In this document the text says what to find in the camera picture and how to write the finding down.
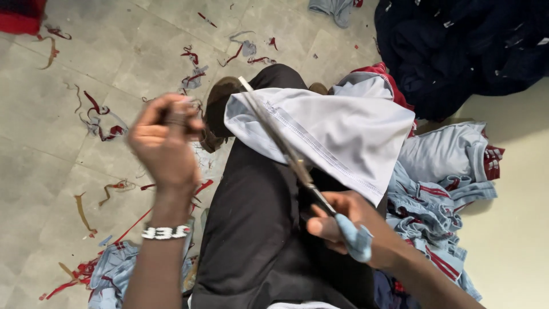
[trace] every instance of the left hand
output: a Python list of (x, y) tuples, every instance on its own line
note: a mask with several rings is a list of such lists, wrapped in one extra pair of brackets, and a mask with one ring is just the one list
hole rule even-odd
[[(166, 93), (151, 102), (130, 129), (128, 143), (156, 182), (158, 193), (191, 197), (200, 170), (189, 145), (204, 128), (191, 98)], [(167, 118), (161, 123), (163, 111)]]

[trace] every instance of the black pants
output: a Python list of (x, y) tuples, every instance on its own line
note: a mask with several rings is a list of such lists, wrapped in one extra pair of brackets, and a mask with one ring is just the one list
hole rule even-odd
[[(250, 85), (306, 89), (283, 64), (265, 68)], [(311, 174), (322, 191), (347, 190), (320, 170)], [(289, 167), (235, 140), (206, 221), (191, 308), (266, 309), (313, 300), (377, 308), (373, 270), (307, 233), (300, 212), (309, 207)], [(385, 216), (386, 197), (378, 209)]]

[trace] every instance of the foot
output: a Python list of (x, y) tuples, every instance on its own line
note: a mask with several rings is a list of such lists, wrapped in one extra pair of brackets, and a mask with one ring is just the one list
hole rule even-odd
[(234, 136), (223, 123), (225, 105), (229, 96), (239, 93), (240, 81), (236, 77), (227, 76), (220, 79), (212, 87), (206, 102), (206, 113), (204, 114), (205, 128), (202, 130), (200, 145), (205, 151), (214, 153), (221, 147), (223, 140)]
[(312, 91), (312, 92), (316, 92), (320, 95), (327, 95), (328, 94), (328, 89), (322, 85), (320, 82), (314, 82), (310, 87), (309, 87), (309, 90)]

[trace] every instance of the tiled floor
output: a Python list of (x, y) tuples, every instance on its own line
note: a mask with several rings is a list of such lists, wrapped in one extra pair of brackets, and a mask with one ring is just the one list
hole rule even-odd
[[(191, 75), (191, 62), (180, 56), (186, 46), (193, 46), (200, 66), (209, 66), (202, 86), (189, 93), (202, 100), (221, 77), (250, 79), (264, 68), (247, 64), (242, 56), (219, 66), (217, 60), (228, 59), (238, 48), (228, 39), (235, 31), (253, 30), (244, 38), (256, 43), (256, 56), (290, 65), (307, 84), (329, 86), (350, 70), (380, 60), (372, 39), (375, 0), (354, 9), (345, 30), (330, 17), (307, 11), (308, 2), (49, 0), (44, 23), (59, 26), (72, 40), (56, 37), (59, 54), (46, 70), (37, 68), (48, 62), (49, 41), (0, 32), (0, 309), (86, 308), (89, 291), (81, 285), (48, 301), (38, 297), (69, 281), (58, 262), (73, 269), (96, 257), (102, 239), (116, 239), (151, 205), (152, 189), (134, 189), (112, 193), (98, 207), (106, 184), (127, 179), (141, 186), (151, 180), (123, 139), (101, 142), (87, 135), (74, 113), (79, 105), (74, 84), (85, 109), (91, 103), (83, 90), (129, 125), (142, 97), (177, 91)], [(276, 38), (278, 51), (267, 45), (270, 37)], [(546, 306), (548, 89), (545, 79), (512, 96), (473, 96), (458, 112), (487, 120), (491, 142), (507, 149), (502, 178), (496, 181), (500, 198), (462, 212), (466, 269), (490, 308)], [(198, 151), (204, 178), (214, 181), (200, 193), (202, 209), (219, 183), (230, 146), (212, 155)], [(83, 192), (87, 219), (99, 231), (94, 239), (85, 238), (89, 233), (77, 214), (74, 195)], [(194, 214), (197, 244), (200, 211)], [(138, 234), (133, 229), (127, 239), (139, 242)], [(197, 250), (194, 246), (191, 253)]]
[[(202, 100), (223, 76), (251, 79), (264, 68), (248, 64), (243, 56), (220, 67), (217, 60), (223, 62), (238, 49), (228, 38), (235, 31), (253, 30), (239, 38), (257, 45), (256, 57), (291, 66), (307, 84), (330, 85), (350, 70), (380, 60), (372, 39), (374, 4), (353, 10), (351, 27), (343, 30), (330, 17), (308, 12), (307, 3), (49, 0), (44, 24), (60, 27), (72, 40), (54, 36), (59, 54), (45, 70), (37, 68), (48, 63), (49, 40), (0, 32), (0, 308), (85, 308), (89, 291), (81, 285), (48, 301), (38, 297), (70, 280), (58, 262), (74, 269), (95, 258), (101, 240), (108, 235), (116, 239), (151, 205), (152, 189), (134, 189), (112, 193), (98, 207), (106, 184), (127, 179), (142, 186), (152, 181), (143, 176), (124, 139), (101, 142), (87, 135), (74, 112), (79, 105), (75, 84), (81, 90), (82, 110), (91, 107), (83, 95), (86, 90), (130, 125), (141, 110), (142, 97), (177, 91), (181, 80), (192, 74), (190, 60), (180, 56), (184, 47), (192, 45), (200, 66), (209, 66), (201, 87), (189, 93)], [(48, 35), (45, 27), (41, 35)], [(268, 46), (271, 37), (278, 51)], [(110, 119), (103, 121), (107, 126)], [(204, 179), (214, 181), (200, 193), (202, 209), (219, 183), (231, 143), (211, 155), (198, 151)], [(95, 238), (86, 237), (89, 232), (76, 209), (74, 195), (83, 192), (87, 220), (98, 230)], [(201, 241), (200, 212), (197, 208), (194, 213), (196, 244)], [(127, 239), (140, 242), (138, 234), (135, 228)]]

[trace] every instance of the red garment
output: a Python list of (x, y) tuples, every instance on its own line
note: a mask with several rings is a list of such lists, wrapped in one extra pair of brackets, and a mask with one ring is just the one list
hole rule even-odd
[(46, 0), (8, 0), (0, 5), (0, 31), (37, 35)]
[[(396, 104), (406, 109), (413, 111), (413, 105), (406, 103), (406, 99), (404, 98), (404, 95), (396, 87), (395, 79), (391, 75), (389, 75), (389, 73), (387, 73), (387, 67), (385, 66), (385, 63), (380, 62), (380, 63), (374, 64), (371, 67), (363, 67), (363, 68), (351, 71), (351, 73), (354, 73), (354, 72), (371, 72), (371, 73), (377, 73), (381, 75), (385, 79), (385, 81), (387, 81), (393, 88), (393, 102), (395, 102)], [(412, 130), (410, 131), (410, 134), (408, 135), (408, 137), (415, 136), (413, 132), (416, 130), (416, 128), (417, 128), (417, 121), (414, 120)]]

